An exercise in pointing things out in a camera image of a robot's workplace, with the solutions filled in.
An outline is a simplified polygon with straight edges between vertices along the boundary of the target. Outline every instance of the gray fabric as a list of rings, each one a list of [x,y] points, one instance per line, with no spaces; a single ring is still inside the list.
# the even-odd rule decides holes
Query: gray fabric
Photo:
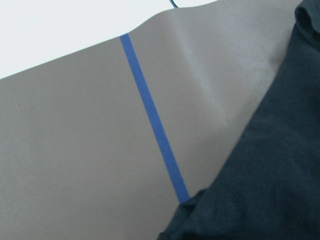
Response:
[[[220,0],[130,33],[190,194],[270,85],[295,0]],[[120,40],[0,80],[0,239],[155,239],[177,206]]]

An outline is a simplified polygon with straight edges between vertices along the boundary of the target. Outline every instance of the white background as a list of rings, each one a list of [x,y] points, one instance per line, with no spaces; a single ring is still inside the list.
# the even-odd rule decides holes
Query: white background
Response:
[[[0,79],[128,33],[172,8],[169,0],[0,0]]]

